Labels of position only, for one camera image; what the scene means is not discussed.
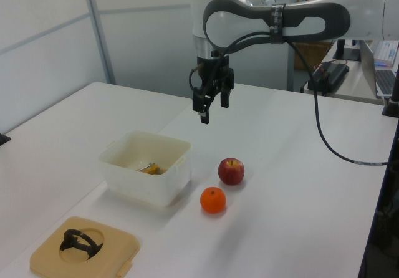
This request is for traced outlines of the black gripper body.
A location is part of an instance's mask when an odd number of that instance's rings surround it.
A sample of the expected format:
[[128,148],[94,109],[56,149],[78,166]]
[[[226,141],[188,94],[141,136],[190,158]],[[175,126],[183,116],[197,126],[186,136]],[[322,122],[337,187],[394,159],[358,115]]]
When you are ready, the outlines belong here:
[[229,66],[229,56],[215,59],[196,58],[201,87],[192,87],[193,97],[214,97],[221,93],[226,98],[234,88],[234,72]]

